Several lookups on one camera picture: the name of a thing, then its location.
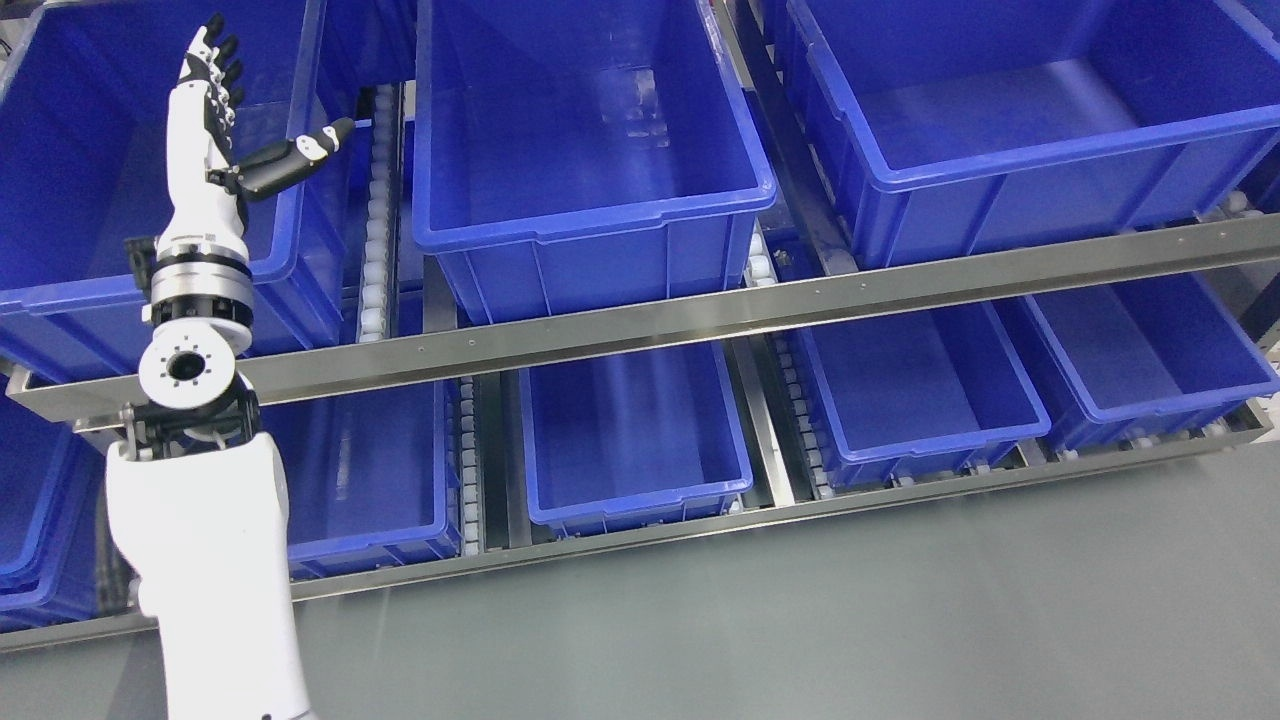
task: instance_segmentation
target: gray floor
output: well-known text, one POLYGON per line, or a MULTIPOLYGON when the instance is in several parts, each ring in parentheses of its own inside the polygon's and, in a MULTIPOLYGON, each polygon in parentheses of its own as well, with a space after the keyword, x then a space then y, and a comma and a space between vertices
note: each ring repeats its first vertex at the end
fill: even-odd
MULTIPOLYGON (((1280 443, 305 605, 326 720, 1280 717, 1280 443)), ((164 716, 151 634, 0 717, 164 716)))

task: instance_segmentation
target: empty blue bin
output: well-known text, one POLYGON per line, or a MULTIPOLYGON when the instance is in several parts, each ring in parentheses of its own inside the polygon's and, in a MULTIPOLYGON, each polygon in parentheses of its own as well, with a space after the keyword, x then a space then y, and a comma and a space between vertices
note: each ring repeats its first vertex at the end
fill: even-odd
POLYGON ((65 503, 84 443, 0 398, 0 592, 29 584, 65 503))
POLYGON ((777 58, 863 268, 1217 205, 1280 138, 1236 0, 786 0, 777 58))
POLYGON ((453 383, 264 409, 289 484, 289 571, 323 578, 462 548, 453 383))
MULTIPOLYGON (((87 620, 97 612, 96 515, 97 491, 104 471, 102 456, 76 438, 69 429, 47 425, 35 416, 19 418, 3 427, 3 451, 6 459, 15 454, 24 456, 18 465, 4 468, 5 484, 12 486, 6 489, 13 489, 19 496, 20 491, 10 480, 26 479, 32 486, 47 487, 50 478, 56 478, 60 497, 47 511, 47 516, 41 518, 45 528, 22 580, 0 588, 0 632, 87 620), (52 438, 26 436, 24 428, 33 424, 56 432, 52 438), (33 445, 15 447, 19 441, 33 445)), ((5 530, 14 527, 19 532, 29 528, 20 518, 13 518, 8 507, 3 510, 3 515, 5 530)))
MULTIPOLYGON (((1243 0, 1244 6, 1262 20, 1272 37, 1280 33, 1280 3, 1243 0)), ((1272 150, 1240 184, 1253 204, 1267 213, 1280 213, 1280 149, 1272 150)))
MULTIPOLYGON (((165 113, 187 44, 214 10, 239 36, 246 104, 234 142, 244 154, 351 114, 356 70, 393 67, 348 58, 367 27, 326 8, 119 0, 36 12, 0 79, 0 354, 54 382, 136 370, 151 329, 138 322, 123 243, 159 233, 173 211, 165 113)), ((338 341, 349 167, 342 154, 251 205, 253 352, 338 341)))
POLYGON ((529 518, 558 537, 719 515, 751 465, 719 343, 520 372, 529 518))
POLYGON ((790 333, 833 488, 993 465, 1048 414, 988 302, 790 333))
POLYGON ((704 0, 421 0, 413 240, 477 324, 733 288, 774 179, 704 0))
POLYGON ((1199 275, 997 304, 1053 428, 1076 450, 1202 428, 1280 378, 1199 275))

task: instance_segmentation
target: metal beam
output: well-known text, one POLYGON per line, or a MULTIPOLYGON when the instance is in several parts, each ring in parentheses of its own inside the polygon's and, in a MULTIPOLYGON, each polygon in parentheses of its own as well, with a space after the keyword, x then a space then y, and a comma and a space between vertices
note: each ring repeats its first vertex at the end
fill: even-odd
MULTIPOLYGON (((477 375, 649 347, 782 331, 1169 273, 1280 259, 1280 215, 1010 250, 241 363, 264 405, 477 375)), ((146 397, 136 375, 8 393, 54 421, 114 428, 146 397)))

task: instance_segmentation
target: robotic arm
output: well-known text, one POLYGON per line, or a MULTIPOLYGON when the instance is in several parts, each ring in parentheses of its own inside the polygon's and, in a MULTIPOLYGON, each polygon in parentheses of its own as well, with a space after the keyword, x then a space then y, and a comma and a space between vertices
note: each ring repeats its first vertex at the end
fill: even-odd
POLYGON ((111 533, 159 620, 172 720, 315 719, 289 596, 288 493, 257 397, 236 370, 252 342, 246 202, 306 179, 351 132, 348 118, 234 163, 243 100, 237 40, 215 15, 169 94, 174 214, 127 241, 142 319, 155 327, 138 378, 150 404, 122 410, 106 501, 111 533))

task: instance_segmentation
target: metal shelf rack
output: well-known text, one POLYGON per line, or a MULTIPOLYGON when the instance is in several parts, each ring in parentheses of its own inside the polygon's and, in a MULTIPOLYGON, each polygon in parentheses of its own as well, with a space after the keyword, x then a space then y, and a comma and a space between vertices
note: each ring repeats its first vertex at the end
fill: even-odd
MULTIPOLYGON (((417 382, 475 377, 477 438, 477 547, 475 555, 421 565, 294 584, 294 600, 365 592, 517 565, 628 547, 730 533, 814 518, 956 497, 1103 473, 1116 468, 1220 451, 1251 442, 1271 429, 1256 404, 1197 433, 1052 456, 1036 442, 1000 468, 982 473, 918 479, 835 497, 822 496, 786 395, 776 355, 764 333, 795 327, 993 300, 1160 274, 1280 259, 1280 215, 1226 220, 1084 240, 1062 245, 960 258, 938 263, 856 272, 844 250, 822 177, 781 87, 745 0, 718 4, 740 76, 755 101, 767 146, 795 228, 818 251, 828 277, 705 296, 504 323, 440 329, 449 309, 439 273, 425 273, 428 332, 375 343, 253 357, 242 370, 264 405, 361 392, 417 382), (529 523, 520 454, 508 438, 518 428, 503 411, 517 368, 614 352, 724 340, 756 489, 728 515, 636 530, 553 541, 529 523)), ((124 402, 145 400, 136 377, 59 386, 42 384, 22 368, 10 374, 8 395, 51 421, 72 423, 97 441, 115 437, 124 402)), ((0 635, 0 652, 140 632, 154 626, 137 612, 0 635)))

